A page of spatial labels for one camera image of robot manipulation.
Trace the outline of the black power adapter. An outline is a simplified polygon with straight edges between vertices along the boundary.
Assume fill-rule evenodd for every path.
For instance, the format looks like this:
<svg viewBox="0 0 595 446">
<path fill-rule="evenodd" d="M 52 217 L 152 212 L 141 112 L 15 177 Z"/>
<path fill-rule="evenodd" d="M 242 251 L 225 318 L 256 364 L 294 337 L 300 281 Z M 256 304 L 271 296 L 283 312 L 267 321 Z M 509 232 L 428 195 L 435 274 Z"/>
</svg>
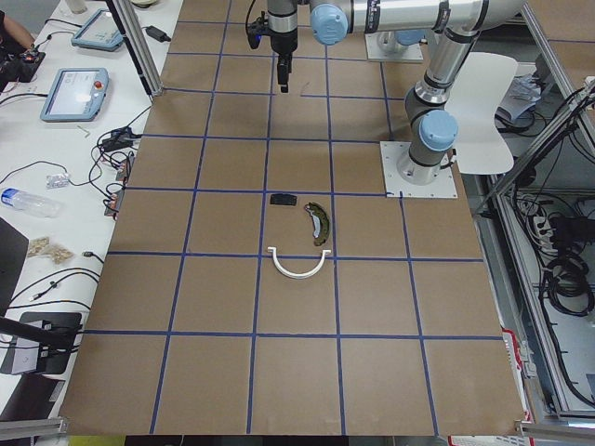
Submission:
<svg viewBox="0 0 595 446">
<path fill-rule="evenodd" d="M 152 25 L 145 28 L 145 33 L 160 43 L 171 41 L 171 37 L 166 32 Z"/>
</svg>

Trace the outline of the black brake pad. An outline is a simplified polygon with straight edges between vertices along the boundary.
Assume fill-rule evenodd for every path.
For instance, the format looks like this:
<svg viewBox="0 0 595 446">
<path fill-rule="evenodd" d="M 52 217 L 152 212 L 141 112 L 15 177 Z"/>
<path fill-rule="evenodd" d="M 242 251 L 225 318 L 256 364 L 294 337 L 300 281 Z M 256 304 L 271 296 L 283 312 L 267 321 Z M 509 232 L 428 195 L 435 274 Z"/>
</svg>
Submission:
<svg viewBox="0 0 595 446">
<path fill-rule="evenodd" d="M 296 206 L 298 197 L 290 193 L 273 193 L 270 197 L 271 205 Z"/>
</svg>

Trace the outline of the green brake shoe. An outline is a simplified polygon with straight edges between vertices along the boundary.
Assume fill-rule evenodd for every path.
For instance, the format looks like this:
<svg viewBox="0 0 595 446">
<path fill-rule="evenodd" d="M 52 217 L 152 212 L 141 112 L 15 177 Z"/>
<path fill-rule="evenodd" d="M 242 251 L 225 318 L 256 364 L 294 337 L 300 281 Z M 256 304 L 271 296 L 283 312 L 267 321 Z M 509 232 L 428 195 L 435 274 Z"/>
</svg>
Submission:
<svg viewBox="0 0 595 446">
<path fill-rule="evenodd" d="M 330 218 L 328 214 L 320 204 L 315 202 L 306 203 L 304 209 L 311 217 L 314 245 L 324 245 L 327 242 L 330 234 Z"/>
</svg>

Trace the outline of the far teach pendant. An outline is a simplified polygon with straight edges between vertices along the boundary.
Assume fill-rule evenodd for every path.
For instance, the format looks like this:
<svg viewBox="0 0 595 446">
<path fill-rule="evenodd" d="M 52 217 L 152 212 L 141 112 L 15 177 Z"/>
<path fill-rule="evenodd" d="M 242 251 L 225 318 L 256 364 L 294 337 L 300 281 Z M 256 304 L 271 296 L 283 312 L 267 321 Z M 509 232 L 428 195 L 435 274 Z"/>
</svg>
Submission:
<svg viewBox="0 0 595 446">
<path fill-rule="evenodd" d="M 113 52 L 124 42 L 108 9 L 97 10 L 74 34 L 71 44 L 87 49 Z"/>
</svg>

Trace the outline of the teach pendant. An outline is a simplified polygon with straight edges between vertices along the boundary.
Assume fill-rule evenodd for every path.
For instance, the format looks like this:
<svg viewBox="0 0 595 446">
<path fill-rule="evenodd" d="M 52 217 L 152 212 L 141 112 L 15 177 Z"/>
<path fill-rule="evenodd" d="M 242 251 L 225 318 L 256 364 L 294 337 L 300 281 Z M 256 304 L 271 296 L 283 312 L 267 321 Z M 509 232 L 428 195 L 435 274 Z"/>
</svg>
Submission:
<svg viewBox="0 0 595 446">
<path fill-rule="evenodd" d="M 91 122 L 105 99 L 110 77 L 104 68 L 59 69 L 47 94 L 44 122 Z"/>
<path fill-rule="evenodd" d="M 97 10 L 74 34 L 71 44 L 87 49 L 113 52 L 124 42 L 108 9 Z"/>
</svg>

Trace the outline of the white plastic chair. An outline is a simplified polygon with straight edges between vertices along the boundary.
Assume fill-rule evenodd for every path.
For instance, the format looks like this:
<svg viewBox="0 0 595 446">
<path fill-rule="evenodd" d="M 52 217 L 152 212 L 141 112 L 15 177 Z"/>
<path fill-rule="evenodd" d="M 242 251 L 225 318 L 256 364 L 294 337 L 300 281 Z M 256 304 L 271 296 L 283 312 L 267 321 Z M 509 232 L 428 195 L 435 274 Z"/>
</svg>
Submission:
<svg viewBox="0 0 595 446">
<path fill-rule="evenodd" d="M 512 168 L 513 156 L 496 129 L 495 114 L 517 67 L 515 59 L 483 52 L 469 53 L 461 67 L 445 105 L 458 124 L 454 148 L 460 173 L 497 175 Z"/>
</svg>

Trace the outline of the near teach pendant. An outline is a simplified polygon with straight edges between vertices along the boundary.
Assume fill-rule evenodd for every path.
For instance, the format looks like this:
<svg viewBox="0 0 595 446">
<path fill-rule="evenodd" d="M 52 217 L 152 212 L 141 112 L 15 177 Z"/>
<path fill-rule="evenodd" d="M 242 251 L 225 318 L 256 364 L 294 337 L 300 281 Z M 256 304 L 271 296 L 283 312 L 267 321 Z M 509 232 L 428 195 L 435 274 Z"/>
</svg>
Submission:
<svg viewBox="0 0 595 446">
<path fill-rule="evenodd" d="M 47 94 L 44 122 L 91 122 L 105 99 L 110 77 L 104 68 L 59 69 Z"/>
</svg>

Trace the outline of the clear plastic water bottle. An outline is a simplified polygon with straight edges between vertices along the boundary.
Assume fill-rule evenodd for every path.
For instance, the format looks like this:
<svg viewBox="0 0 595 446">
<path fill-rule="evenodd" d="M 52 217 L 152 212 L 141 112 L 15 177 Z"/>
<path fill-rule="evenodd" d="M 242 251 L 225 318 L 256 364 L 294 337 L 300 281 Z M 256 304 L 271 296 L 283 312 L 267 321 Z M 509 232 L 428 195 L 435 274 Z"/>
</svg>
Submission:
<svg viewBox="0 0 595 446">
<path fill-rule="evenodd" d="M 14 188 L 1 190 L 1 203 L 37 217 L 56 217 L 62 208 L 59 202 Z"/>
</svg>

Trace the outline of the bag of wooden pieces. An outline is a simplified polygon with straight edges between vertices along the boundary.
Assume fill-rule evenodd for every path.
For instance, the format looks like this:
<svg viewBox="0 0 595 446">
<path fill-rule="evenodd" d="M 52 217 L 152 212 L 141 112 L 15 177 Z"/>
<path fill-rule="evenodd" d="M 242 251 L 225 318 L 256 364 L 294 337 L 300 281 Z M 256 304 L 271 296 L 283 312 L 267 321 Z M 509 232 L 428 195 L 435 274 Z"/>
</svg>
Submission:
<svg viewBox="0 0 595 446">
<path fill-rule="evenodd" d="M 53 243 L 48 237 L 41 237 L 29 241 L 28 258 L 40 256 L 49 258 L 54 264 L 60 265 L 73 257 L 73 252 L 59 243 Z"/>
</svg>

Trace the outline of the aluminium frame post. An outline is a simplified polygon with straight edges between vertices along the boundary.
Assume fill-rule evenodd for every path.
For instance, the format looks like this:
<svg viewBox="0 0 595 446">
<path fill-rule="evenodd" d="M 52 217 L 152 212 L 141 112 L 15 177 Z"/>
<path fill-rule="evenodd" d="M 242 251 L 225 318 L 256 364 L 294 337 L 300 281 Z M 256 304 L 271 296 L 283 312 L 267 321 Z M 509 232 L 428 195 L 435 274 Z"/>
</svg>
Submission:
<svg viewBox="0 0 595 446">
<path fill-rule="evenodd" d="M 145 93 L 151 98 L 161 96 L 163 82 L 132 4 L 126 0 L 106 0 L 106 5 L 123 37 Z"/>
</svg>

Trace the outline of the white curved plastic bracket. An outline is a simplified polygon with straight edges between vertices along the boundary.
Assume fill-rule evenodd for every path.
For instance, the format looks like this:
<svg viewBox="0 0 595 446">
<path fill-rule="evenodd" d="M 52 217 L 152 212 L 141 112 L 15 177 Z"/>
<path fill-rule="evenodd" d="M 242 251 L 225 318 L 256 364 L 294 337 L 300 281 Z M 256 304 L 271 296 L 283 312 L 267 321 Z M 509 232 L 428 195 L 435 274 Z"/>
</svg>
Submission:
<svg viewBox="0 0 595 446">
<path fill-rule="evenodd" d="M 279 257 L 276 246 L 269 246 L 267 252 L 271 255 L 271 262 L 276 271 L 292 280 L 307 280 L 316 276 L 324 268 L 326 260 L 332 255 L 330 249 L 324 249 L 319 254 L 317 261 L 313 259 L 289 259 L 285 261 Z"/>
</svg>

